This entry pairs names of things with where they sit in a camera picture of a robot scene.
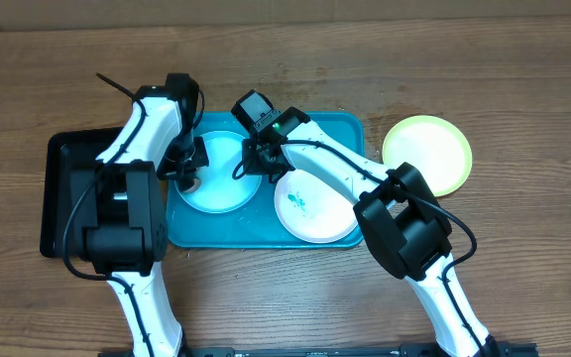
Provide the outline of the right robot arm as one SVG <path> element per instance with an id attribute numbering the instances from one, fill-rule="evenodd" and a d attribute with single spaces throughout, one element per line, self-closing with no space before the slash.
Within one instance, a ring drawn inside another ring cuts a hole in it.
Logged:
<path id="1" fill-rule="evenodd" d="M 301 110 L 280 111 L 251 90 L 232 115 L 250 135 L 234 179 L 244 175 L 281 178 L 303 170 L 353 205 L 371 255 L 390 275 L 407 281 L 449 356 L 497 356 L 498 343 L 475 315 L 455 273 L 468 260 L 455 258 L 449 236 L 468 227 L 437 202 L 420 171 L 372 162 L 328 136 Z"/>

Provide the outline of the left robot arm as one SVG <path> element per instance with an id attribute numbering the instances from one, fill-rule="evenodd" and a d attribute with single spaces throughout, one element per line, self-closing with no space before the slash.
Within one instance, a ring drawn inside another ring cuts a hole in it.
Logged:
<path id="1" fill-rule="evenodd" d="M 133 356 L 186 356 L 183 330 L 163 278 L 168 246 L 163 181 L 182 191 L 200 185 L 208 166 L 194 135 L 205 100 L 187 73 L 170 73 L 160 86 L 119 91 L 132 114 L 92 163 L 72 172 L 72 208 L 62 234 L 62 260 L 74 276 L 104 282 L 115 293 L 133 337 Z"/>

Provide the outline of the orange and black sponge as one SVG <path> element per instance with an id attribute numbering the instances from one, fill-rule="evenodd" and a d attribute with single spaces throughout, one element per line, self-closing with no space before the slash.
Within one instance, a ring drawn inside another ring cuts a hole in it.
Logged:
<path id="1" fill-rule="evenodd" d="M 190 194 L 197 191 L 201 186 L 201 180 L 199 178 L 194 178 L 192 183 L 189 183 L 187 180 L 179 183 L 178 189 L 181 193 Z"/>

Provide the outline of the yellow green plate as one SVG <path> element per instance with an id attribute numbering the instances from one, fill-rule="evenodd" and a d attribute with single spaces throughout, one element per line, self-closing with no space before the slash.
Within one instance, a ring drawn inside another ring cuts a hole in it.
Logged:
<path id="1" fill-rule="evenodd" d="M 381 154 L 390 168 L 402 163 L 417 168 L 437 197 L 460 188 L 473 167 L 465 135 L 452 123 L 432 115 L 400 120 L 386 135 Z"/>

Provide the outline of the light blue plate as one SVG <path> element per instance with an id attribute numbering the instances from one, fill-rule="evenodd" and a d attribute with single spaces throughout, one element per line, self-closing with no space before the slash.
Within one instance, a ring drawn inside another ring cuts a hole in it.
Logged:
<path id="1" fill-rule="evenodd" d="M 212 131 L 201 136 L 209 160 L 207 167 L 197 171 L 201 180 L 192 193 L 180 197 L 191 207 L 205 213 L 233 211 L 247 203 L 260 187 L 261 176 L 233 179 L 233 172 L 242 161 L 244 137 L 230 131 Z"/>

